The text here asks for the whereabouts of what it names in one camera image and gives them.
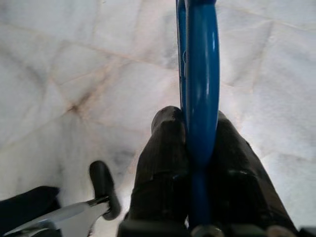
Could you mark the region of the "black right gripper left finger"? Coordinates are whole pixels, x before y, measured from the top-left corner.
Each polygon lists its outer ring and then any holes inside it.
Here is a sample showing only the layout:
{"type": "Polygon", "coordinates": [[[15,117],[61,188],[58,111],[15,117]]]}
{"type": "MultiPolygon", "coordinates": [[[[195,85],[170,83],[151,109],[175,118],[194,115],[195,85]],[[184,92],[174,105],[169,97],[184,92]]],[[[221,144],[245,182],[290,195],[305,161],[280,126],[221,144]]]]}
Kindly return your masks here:
{"type": "Polygon", "coordinates": [[[189,159],[182,112],[159,110],[139,156],[128,220],[184,222],[189,212],[189,159]]]}

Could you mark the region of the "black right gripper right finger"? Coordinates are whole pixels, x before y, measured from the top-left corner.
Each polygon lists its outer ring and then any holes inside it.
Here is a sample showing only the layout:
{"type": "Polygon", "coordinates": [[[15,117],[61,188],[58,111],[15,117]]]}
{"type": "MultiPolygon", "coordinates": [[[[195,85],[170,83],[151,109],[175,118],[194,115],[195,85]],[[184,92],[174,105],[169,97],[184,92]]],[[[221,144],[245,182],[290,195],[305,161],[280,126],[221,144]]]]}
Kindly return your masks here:
{"type": "Polygon", "coordinates": [[[209,166],[209,192],[214,222],[296,230],[258,156],[222,112],[209,166]]]}

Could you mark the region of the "blue plastic hanger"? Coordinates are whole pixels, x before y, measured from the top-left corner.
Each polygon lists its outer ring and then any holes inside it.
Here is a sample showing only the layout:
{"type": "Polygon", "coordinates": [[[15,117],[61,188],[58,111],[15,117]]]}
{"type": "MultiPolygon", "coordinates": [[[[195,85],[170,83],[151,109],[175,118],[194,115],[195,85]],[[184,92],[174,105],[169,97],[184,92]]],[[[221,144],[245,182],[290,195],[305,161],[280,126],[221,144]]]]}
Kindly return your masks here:
{"type": "Polygon", "coordinates": [[[180,105],[191,160],[189,226],[211,223],[206,173],[215,146],[220,90],[216,0],[176,0],[180,105]]]}

